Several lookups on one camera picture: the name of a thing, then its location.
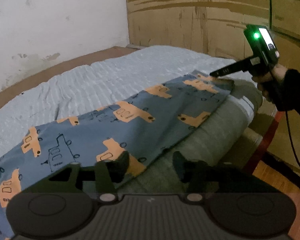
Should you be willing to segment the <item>dark sleeved right forearm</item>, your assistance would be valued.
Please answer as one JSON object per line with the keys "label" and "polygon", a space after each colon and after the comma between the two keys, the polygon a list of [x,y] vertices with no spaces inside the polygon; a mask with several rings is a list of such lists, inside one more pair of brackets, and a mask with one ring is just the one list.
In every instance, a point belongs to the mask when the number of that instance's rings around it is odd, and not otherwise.
{"label": "dark sleeved right forearm", "polygon": [[283,81],[275,84],[268,96],[279,111],[295,110],[300,115],[300,72],[288,69]]}

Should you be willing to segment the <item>right hand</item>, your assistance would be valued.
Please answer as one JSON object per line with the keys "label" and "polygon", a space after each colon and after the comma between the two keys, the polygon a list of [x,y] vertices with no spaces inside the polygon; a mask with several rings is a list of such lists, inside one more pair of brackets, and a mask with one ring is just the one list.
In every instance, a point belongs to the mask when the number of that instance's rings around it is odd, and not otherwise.
{"label": "right hand", "polygon": [[252,80],[257,83],[257,88],[267,101],[275,103],[281,83],[283,83],[287,68],[277,64],[270,72],[264,76],[253,76]]}

